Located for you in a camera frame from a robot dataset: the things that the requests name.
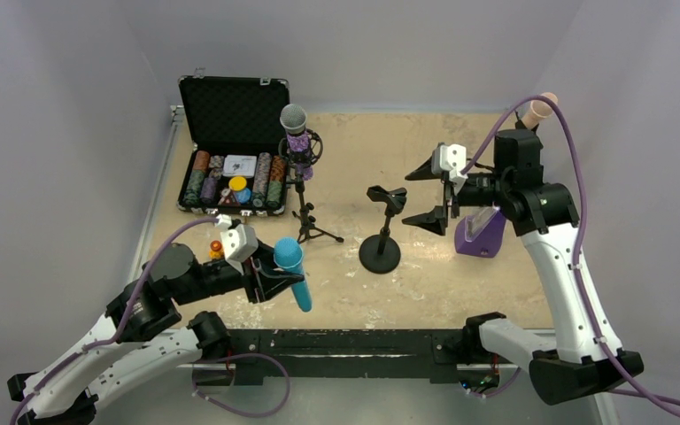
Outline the black poker chip case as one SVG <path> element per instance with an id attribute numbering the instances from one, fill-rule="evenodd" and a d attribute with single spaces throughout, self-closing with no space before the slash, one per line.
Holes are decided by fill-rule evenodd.
<path id="1" fill-rule="evenodd" d="M 213 156 L 257 156 L 267 152 L 277 155 L 285 131 L 279 122 L 282 108 L 290 103 L 290 84 L 285 79 L 269 77 L 227 77 L 184 75 L 178 80 L 182 107 L 193 148 L 176 199 L 176 206 L 186 213 L 209 213 L 279 216 L 283 214 L 287 194 L 282 193 L 275 208 L 251 203 L 220 205 L 220 193 L 228 186 L 221 180 L 210 204 L 187 203 L 186 191 L 199 151 Z"/>

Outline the white playing card deck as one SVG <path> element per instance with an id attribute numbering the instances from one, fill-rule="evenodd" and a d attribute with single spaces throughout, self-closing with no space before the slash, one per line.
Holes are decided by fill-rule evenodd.
<path id="1" fill-rule="evenodd" d="M 222 175 L 225 177 L 242 176 L 253 178 L 256 173 L 258 157 L 253 155 L 227 155 L 224 158 Z"/>

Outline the blue small blind chip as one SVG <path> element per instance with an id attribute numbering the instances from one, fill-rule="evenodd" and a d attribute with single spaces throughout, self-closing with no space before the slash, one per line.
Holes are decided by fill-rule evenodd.
<path id="1" fill-rule="evenodd" d="M 234 192 L 236 200 L 240 205 L 247 205 L 251 202 L 251 190 L 244 188 Z"/>

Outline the blue toy microphone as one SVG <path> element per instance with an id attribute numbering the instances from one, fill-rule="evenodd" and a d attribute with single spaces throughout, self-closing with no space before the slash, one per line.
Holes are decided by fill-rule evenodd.
<path id="1" fill-rule="evenodd" d="M 284 237 L 274 246 L 274 262 L 286 272 L 304 275 L 303 259 L 303 249 L 295 238 Z M 291 291 L 299 309 L 304 313 L 310 312 L 313 308 L 313 301 L 305 278 L 292 284 Z"/>

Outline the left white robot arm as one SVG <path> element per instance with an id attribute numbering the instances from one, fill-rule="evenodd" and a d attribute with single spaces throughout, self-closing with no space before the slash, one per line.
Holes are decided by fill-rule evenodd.
<path id="1" fill-rule="evenodd" d="M 258 304 L 292 290 L 308 311 L 302 260 L 291 239 L 275 247 L 260 243 L 234 265 L 227 259 L 202 263 L 187 245 L 168 244 L 65 354 L 39 372 L 8 380 L 18 404 L 10 422 L 90 424 L 101 408 L 154 375 L 201 359 L 231 362 L 236 354 L 223 319 L 201 312 L 173 330 L 182 319 L 178 306 L 237 290 Z"/>

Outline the triangular all-in marker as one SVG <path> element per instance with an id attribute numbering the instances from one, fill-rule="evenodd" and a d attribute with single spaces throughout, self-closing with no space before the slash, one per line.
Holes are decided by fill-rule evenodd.
<path id="1" fill-rule="evenodd" d="M 223 189 L 220 192 L 220 199 L 217 205 L 235 205 L 239 206 L 240 203 L 232 189 Z"/>

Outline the purple glitter microphone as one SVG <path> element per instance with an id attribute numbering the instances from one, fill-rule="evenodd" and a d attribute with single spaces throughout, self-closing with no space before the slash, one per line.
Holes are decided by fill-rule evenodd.
<path id="1" fill-rule="evenodd" d="M 280 123 L 286 133 L 289 158 L 296 168 L 297 176 L 304 181 L 313 178 L 313 151 L 306 122 L 306 112 L 301 106 L 287 104 L 282 108 Z"/>

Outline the pink toy microphone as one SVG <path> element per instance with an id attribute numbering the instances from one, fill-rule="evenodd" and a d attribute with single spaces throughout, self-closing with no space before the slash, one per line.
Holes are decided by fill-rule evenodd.
<path id="1" fill-rule="evenodd" d="M 554 114 L 553 108 L 543 100 L 531 100 L 520 117 L 521 128 L 529 129 L 533 132 L 537 130 L 539 124 Z"/>

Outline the red yellow toy block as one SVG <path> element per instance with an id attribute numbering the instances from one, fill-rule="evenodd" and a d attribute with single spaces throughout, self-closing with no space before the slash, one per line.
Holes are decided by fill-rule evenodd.
<path id="1" fill-rule="evenodd" d="M 221 241 L 213 240 L 210 242 L 209 257 L 210 259 L 224 259 L 225 253 Z"/>

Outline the purple metronome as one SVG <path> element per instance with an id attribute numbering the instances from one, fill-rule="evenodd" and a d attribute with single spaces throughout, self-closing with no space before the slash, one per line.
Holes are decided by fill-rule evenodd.
<path id="1" fill-rule="evenodd" d="M 491 259 L 501 250 L 506 217 L 498 207 L 476 209 L 455 228 L 454 248 L 460 255 Z"/>

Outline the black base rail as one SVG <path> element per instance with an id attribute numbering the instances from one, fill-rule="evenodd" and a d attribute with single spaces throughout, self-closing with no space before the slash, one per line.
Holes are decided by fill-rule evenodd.
<path id="1" fill-rule="evenodd" d="M 293 377 L 424 379 L 454 383 L 459 365 L 508 361 L 525 371 L 547 404 L 603 391 L 613 366 L 584 355 L 559 356 L 554 341 L 516 328 L 506 319 L 468 320 L 461 330 L 227 330 L 222 323 L 191 323 L 160 335 L 102 368 L 90 386 L 132 388 L 185 363 L 217 360 L 236 367 L 242 385 L 263 382 L 268 372 L 253 359 L 264 354 Z"/>

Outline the yellow round chip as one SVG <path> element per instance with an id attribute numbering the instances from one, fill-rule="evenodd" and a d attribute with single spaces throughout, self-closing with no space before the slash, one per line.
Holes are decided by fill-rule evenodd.
<path id="1" fill-rule="evenodd" d="M 234 192 L 239 192 L 248 188 L 248 181 L 245 177 L 238 175 L 228 181 L 228 187 Z"/>

